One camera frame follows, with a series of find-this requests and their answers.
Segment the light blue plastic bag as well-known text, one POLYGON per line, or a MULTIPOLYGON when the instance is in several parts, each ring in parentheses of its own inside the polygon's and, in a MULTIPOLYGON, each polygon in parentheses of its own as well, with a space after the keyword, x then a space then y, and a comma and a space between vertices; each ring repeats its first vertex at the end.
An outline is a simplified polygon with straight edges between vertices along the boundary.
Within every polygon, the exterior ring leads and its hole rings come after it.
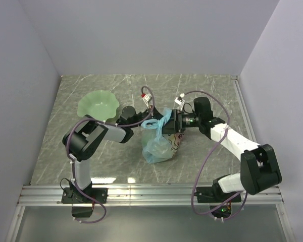
POLYGON ((172 110, 165 107, 160 118, 145 120, 142 124, 142 155, 148 164, 172 159, 181 144, 184 133, 165 134, 162 128, 170 119, 172 110))

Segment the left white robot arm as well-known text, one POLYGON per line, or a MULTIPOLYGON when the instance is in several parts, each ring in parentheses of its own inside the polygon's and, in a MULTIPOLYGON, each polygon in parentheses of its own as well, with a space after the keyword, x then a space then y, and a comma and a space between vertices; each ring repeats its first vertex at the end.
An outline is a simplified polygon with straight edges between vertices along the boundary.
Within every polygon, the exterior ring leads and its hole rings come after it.
POLYGON ((85 203, 90 198, 95 198, 90 177, 89 159, 96 152, 102 140, 126 143, 133 136, 132 128, 138 127, 148 119, 161 119, 163 115, 154 107, 149 107, 144 112, 136 113, 132 106, 122 109, 116 125, 100 124, 90 115, 85 115, 82 123, 69 131, 63 137, 68 157, 71 160, 72 178, 69 182, 70 192, 66 196, 85 203))

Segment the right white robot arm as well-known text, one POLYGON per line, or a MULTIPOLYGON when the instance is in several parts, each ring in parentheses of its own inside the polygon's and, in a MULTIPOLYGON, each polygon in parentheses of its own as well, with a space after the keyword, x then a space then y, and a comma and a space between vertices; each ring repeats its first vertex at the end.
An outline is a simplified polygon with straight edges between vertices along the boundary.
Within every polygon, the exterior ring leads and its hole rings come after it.
POLYGON ((240 161, 240 172, 225 175, 213 181, 211 187, 198 187, 194 193, 198 200, 209 203, 241 200, 237 192, 255 195, 282 182, 282 175, 272 146, 260 145, 231 129, 225 121, 213 115, 207 97, 193 101, 194 111, 184 113, 173 110, 162 127, 163 134, 182 133, 197 127, 210 140, 220 143, 240 161))

